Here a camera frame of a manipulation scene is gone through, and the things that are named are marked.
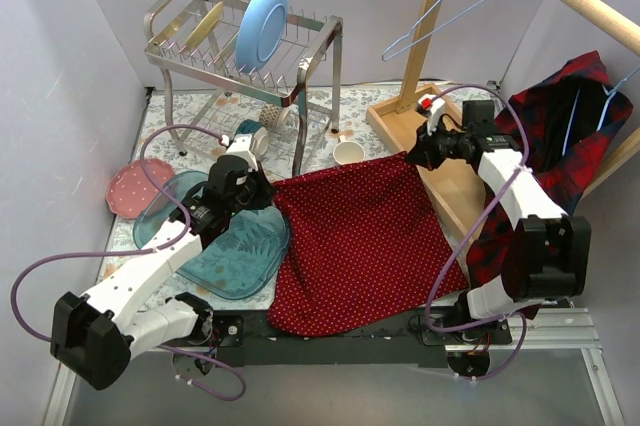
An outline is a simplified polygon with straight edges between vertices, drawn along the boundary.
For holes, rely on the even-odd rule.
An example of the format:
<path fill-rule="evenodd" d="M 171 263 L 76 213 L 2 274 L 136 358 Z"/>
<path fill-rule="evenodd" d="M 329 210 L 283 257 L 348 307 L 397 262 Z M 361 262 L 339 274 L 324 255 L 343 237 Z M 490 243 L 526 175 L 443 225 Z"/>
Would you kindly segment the red polka dot cloth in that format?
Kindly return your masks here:
<path fill-rule="evenodd" d="M 404 154 L 278 181 L 291 228 L 271 326 L 321 337 L 362 327 L 468 286 L 416 166 Z"/>

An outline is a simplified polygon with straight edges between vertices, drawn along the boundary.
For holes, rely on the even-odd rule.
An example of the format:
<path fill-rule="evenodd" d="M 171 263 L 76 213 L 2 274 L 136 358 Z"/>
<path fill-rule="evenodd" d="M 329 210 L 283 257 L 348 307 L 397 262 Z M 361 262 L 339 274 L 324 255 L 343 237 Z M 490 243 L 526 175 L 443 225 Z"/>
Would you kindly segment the red plaid skirt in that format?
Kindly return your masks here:
<path fill-rule="evenodd" d="M 596 51 L 569 60 L 542 82 L 513 95 L 511 108 L 496 118 L 500 132 L 517 145 L 527 145 L 526 165 L 547 195 L 573 217 L 592 183 L 611 142 L 633 111 L 631 101 L 617 93 L 609 105 L 602 128 L 595 132 L 606 100 L 602 85 L 612 88 L 606 67 Z M 564 136 L 578 87 L 582 90 L 571 129 L 570 146 L 562 154 Z M 472 288 L 498 276 L 513 236 L 500 206 L 489 212 L 479 237 L 469 248 L 466 262 Z"/>

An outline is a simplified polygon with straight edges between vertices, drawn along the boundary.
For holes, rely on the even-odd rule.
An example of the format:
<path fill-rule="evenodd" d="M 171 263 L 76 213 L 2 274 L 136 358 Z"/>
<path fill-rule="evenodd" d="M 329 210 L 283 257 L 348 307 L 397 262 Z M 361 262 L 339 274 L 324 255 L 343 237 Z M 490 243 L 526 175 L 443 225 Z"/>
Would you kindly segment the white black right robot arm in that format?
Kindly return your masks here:
<path fill-rule="evenodd" d="M 489 323 L 546 300 L 581 295 L 591 227 L 547 195 L 515 139 L 500 132 L 491 102 L 466 103 L 456 130 L 446 128 L 445 108 L 444 100 L 429 94 L 418 100 L 416 111 L 425 121 L 407 161 L 429 170 L 447 159 L 465 161 L 492 190 L 489 205 L 502 208 L 513 231 L 498 276 L 462 293 L 453 311 L 429 326 L 471 344 L 486 335 Z"/>

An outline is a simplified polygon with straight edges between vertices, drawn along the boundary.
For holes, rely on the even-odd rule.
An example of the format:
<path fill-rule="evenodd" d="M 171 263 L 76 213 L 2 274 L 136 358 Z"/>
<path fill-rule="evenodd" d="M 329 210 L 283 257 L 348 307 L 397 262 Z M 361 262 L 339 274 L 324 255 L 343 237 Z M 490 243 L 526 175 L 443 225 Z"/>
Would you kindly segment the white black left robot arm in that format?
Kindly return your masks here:
<path fill-rule="evenodd" d="M 82 295 L 67 292 L 56 302 L 51 354 L 103 390 L 149 349 L 180 338 L 205 344 L 213 332 L 205 301 L 184 293 L 155 309 L 140 308 L 179 268 L 217 245 L 237 214 L 271 206 L 275 193 L 252 153 L 219 157 L 148 242 L 147 253 Z"/>

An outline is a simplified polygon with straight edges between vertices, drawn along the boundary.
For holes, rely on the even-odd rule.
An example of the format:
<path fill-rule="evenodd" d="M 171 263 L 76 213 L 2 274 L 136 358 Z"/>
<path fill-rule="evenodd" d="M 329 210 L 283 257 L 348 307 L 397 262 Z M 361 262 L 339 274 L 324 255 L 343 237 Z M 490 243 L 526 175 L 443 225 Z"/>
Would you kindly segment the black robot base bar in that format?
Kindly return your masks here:
<path fill-rule="evenodd" d="M 427 328 L 417 308 L 370 325 L 324 337 L 303 337 L 272 326 L 265 310 L 217 311 L 211 339 L 193 346 L 184 339 L 171 347 L 214 357 L 231 367 L 272 365 L 408 364 L 445 368 L 447 348 L 474 350 L 482 355 L 480 334 L 491 346 L 506 346 L 513 337 L 505 322 L 459 333 L 438 333 Z"/>

